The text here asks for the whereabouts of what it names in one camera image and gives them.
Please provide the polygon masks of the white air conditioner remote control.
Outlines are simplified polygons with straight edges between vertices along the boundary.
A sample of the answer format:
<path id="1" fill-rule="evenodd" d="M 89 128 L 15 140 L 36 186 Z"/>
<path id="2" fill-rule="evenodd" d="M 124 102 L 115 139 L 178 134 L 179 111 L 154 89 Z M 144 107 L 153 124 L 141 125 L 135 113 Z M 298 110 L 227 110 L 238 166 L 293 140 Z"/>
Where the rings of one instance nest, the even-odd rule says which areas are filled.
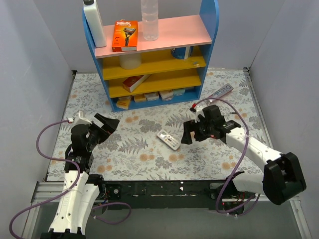
<path id="1" fill-rule="evenodd" d="M 180 142 L 163 129 L 157 133 L 157 137 L 172 150 L 178 150 L 180 147 Z"/>

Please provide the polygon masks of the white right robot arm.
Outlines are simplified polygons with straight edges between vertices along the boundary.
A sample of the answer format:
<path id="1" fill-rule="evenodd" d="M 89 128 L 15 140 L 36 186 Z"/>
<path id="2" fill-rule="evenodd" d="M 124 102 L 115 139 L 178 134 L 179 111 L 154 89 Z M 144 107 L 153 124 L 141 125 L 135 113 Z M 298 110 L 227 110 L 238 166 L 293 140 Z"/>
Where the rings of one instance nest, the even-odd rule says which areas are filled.
<path id="1" fill-rule="evenodd" d="M 262 171 L 261 175 L 244 171 L 231 173 L 219 188 L 219 198 L 225 194 L 237 198 L 243 192 L 249 192 L 265 195 L 275 205 L 281 205 L 307 188 L 295 154 L 283 154 L 248 136 L 239 123 L 226 121 L 217 105 L 204 108 L 193 105 L 190 111 L 195 114 L 195 119 L 184 122 L 182 144 L 218 139 L 240 151 Z"/>

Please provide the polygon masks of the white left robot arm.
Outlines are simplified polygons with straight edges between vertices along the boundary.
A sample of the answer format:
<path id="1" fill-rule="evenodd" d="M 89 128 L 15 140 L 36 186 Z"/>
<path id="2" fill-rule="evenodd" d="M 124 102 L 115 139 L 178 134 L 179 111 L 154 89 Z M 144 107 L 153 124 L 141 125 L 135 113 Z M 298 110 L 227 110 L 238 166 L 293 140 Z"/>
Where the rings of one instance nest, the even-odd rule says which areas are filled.
<path id="1" fill-rule="evenodd" d="M 65 151 L 63 195 L 48 232 L 40 236 L 42 239 L 84 239 L 94 201 L 105 196 L 103 176 L 89 173 L 93 149 L 115 132 L 120 121 L 101 114 L 95 114 L 95 118 L 102 126 L 87 120 L 82 111 L 69 120 L 74 126 L 71 144 Z"/>

